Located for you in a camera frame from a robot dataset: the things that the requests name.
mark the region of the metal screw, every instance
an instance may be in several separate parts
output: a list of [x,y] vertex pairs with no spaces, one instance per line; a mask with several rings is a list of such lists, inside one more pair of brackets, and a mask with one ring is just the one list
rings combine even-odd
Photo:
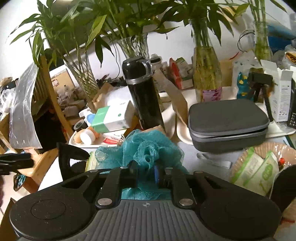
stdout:
[[112,203],[112,200],[110,198],[101,198],[98,200],[98,204],[100,204],[101,206],[107,206],[110,205]]
[[193,200],[189,198],[183,198],[179,201],[182,206],[190,206],[193,204]]

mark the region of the glass vase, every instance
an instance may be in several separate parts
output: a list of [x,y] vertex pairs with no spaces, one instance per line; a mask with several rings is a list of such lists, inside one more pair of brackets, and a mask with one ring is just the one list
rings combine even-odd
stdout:
[[193,82],[197,102],[222,98],[220,64],[210,41],[206,19],[191,20],[196,47],[193,55]]
[[255,46],[254,53],[257,59],[260,61],[271,61],[272,53],[268,42],[268,29],[266,22],[254,22],[255,28]]
[[70,69],[79,86],[84,90],[87,101],[90,103],[98,93],[98,85],[91,71],[88,54],[85,49],[74,50],[69,56],[65,55],[66,66]]
[[143,56],[145,59],[149,59],[147,35],[134,35],[118,41],[126,58]]

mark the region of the gray carrying case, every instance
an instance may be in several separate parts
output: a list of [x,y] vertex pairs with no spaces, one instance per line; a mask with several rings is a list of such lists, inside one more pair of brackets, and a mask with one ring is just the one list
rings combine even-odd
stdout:
[[267,115],[247,99],[194,104],[188,115],[193,145],[202,152],[221,153],[260,145],[268,125]]

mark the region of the black tripod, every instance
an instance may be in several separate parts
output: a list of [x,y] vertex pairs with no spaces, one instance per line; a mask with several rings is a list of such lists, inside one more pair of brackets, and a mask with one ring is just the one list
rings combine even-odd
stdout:
[[270,122],[273,122],[274,119],[272,117],[270,103],[269,103],[269,99],[267,96],[267,91],[266,91],[265,85],[272,86],[272,80],[273,80],[272,75],[250,72],[249,77],[248,77],[248,81],[249,81],[249,84],[252,86],[252,88],[247,95],[247,99],[250,100],[252,98],[252,96],[254,96],[254,102],[257,102],[260,90],[262,90],[263,98],[265,101],[267,114],[268,114],[268,118],[269,118]]

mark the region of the black thermos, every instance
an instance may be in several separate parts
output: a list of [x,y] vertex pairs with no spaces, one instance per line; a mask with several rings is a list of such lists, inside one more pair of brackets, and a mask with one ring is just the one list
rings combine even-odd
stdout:
[[142,56],[129,58],[122,63],[122,70],[142,128],[161,125],[164,129],[149,60]]

